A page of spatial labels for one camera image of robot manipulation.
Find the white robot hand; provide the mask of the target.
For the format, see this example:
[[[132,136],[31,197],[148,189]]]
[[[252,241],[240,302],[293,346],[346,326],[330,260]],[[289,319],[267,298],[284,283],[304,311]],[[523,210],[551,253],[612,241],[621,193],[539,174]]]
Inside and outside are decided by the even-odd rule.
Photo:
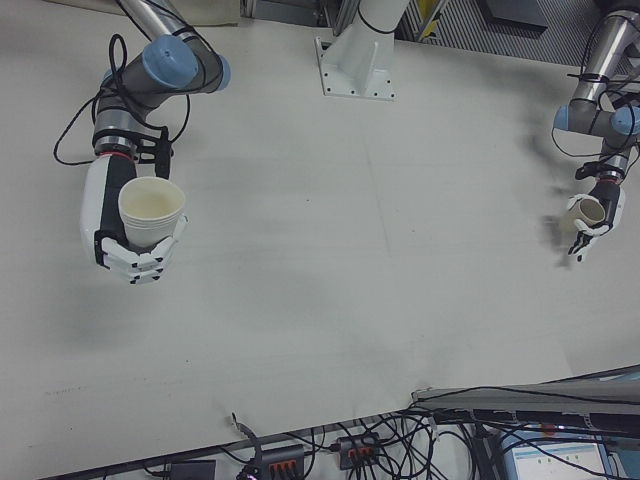
[[[618,227],[625,203],[624,189],[611,179],[597,180],[589,193],[570,197],[563,219],[575,239],[567,254],[584,261],[591,248]]]
[[[124,185],[136,177],[136,167],[129,156],[119,152],[98,156],[86,173],[79,220],[89,261],[130,285],[160,280],[188,225],[187,216],[180,214],[177,225],[159,243],[149,247],[132,245],[125,235],[118,197]]]

